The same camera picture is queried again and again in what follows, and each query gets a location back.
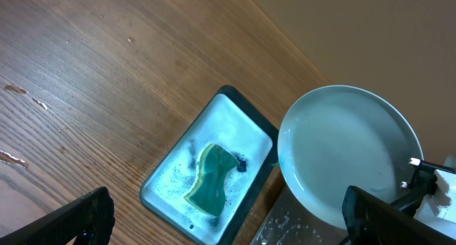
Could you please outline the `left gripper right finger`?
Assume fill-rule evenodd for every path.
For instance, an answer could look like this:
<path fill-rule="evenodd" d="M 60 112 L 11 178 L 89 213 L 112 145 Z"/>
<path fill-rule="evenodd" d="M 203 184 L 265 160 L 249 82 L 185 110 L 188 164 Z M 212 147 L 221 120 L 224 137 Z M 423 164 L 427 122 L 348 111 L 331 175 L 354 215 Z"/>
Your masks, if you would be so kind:
<path fill-rule="evenodd" d="M 451 237 L 394 209 L 390 204 L 359 187 L 348 187 L 342 205 L 348 235 L 341 243 L 351 245 L 455 243 Z"/>

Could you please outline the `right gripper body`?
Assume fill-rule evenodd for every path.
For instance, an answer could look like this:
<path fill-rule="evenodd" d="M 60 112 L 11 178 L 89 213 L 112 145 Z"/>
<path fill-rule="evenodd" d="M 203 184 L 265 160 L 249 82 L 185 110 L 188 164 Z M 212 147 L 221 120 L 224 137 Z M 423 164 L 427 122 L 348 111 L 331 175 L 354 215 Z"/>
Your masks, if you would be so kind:
<path fill-rule="evenodd" d="M 411 157 L 408 164 L 414 168 L 413 175 L 408 182 L 401 182 L 400 188 L 405 194 L 390 205 L 409 216 L 413 216 L 420 207 L 425 195 L 434 194 L 437 189 L 435 170 L 442 170 L 451 174 L 455 173 L 455 158 L 448 157 L 444 165 L 431 163 Z"/>

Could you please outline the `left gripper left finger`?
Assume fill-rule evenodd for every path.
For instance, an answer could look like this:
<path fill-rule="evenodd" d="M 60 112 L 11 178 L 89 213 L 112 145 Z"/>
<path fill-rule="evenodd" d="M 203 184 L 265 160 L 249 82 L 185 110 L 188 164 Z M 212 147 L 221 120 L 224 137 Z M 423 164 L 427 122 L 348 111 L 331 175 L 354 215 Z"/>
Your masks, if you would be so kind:
<path fill-rule="evenodd" d="M 107 245 L 114 225 L 113 199 L 107 187 L 99 187 L 1 237 L 1 243 Z"/>

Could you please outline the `white plate top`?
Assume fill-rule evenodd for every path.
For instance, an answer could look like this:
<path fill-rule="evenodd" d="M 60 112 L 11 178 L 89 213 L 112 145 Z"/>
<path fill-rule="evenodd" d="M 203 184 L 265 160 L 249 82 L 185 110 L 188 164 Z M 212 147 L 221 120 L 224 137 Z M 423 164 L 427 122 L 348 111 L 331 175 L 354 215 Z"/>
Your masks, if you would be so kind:
<path fill-rule="evenodd" d="M 277 152 L 286 185 L 315 217 L 340 229 L 350 186 L 391 203 L 423 159 L 415 131 L 380 96 L 349 85 L 329 85 L 301 96 L 282 120 Z"/>

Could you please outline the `green and yellow sponge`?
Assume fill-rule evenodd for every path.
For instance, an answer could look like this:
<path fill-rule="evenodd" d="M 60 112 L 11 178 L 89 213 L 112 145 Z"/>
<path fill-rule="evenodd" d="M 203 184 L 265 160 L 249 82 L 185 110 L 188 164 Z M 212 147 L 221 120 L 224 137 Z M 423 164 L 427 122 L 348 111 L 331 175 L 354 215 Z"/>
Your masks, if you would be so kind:
<path fill-rule="evenodd" d="M 201 212 L 219 217 L 226 200 L 225 179 L 238 165 L 239 161 L 224 148 L 208 145 L 200 157 L 195 186 L 184 196 L 185 200 Z"/>

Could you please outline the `dark rectangular sponge tray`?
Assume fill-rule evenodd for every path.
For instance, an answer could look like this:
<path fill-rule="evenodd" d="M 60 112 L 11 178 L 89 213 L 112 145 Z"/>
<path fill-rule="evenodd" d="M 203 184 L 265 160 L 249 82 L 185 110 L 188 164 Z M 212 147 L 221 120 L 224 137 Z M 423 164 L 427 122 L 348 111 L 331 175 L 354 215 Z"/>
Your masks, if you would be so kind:
<path fill-rule="evenodd" d="M 145 180 L 142 205 L 198 244 L 231 244 L 278 161 L 278 130 L 236 88 L 222 86 Z M 209 165 L 202 156 L 221 147 L 236 161 L 224 195 L 198 207 L 192 190 Z M 221 206 L 218 216 L 205 208 Z"/>

